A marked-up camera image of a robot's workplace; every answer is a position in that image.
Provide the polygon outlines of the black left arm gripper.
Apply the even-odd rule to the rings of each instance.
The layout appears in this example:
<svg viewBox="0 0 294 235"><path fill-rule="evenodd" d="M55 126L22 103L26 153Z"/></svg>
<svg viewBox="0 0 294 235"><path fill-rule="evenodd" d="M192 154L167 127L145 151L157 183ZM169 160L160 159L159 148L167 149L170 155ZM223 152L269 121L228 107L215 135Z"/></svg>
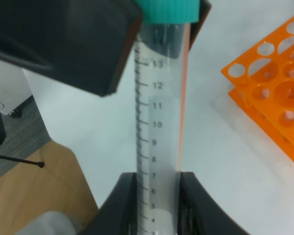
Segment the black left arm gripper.
<svg viewBox="0 0 294 235"><path fill-rule="evenodd" d="M143 41L173 46L174 24L196 39L207 0L0 0L0 60L84 91L117 91L141 26Z"/></svg>

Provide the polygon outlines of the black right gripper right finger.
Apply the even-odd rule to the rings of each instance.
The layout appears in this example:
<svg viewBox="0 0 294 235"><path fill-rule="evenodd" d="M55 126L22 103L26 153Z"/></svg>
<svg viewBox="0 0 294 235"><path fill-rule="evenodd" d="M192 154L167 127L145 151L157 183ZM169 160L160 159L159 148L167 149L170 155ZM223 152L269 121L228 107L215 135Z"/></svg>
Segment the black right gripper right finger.
<svg viewBox="0 0 294 235"><path fill-rule="evenodd" d="M182 172L180 178L179 235L246 235L209 195L192 172Z"/></svg>

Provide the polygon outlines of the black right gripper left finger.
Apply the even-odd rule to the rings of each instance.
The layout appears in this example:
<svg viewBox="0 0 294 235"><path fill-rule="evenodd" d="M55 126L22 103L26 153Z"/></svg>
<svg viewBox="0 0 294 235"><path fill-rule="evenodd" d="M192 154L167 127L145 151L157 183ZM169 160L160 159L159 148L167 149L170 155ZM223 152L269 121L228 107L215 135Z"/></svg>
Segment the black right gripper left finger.
<svg viewBox="0 0 294 235"><path fill-rule="evenodd" d="M137 176L123 173L81 235L137 234Z"/></svg>

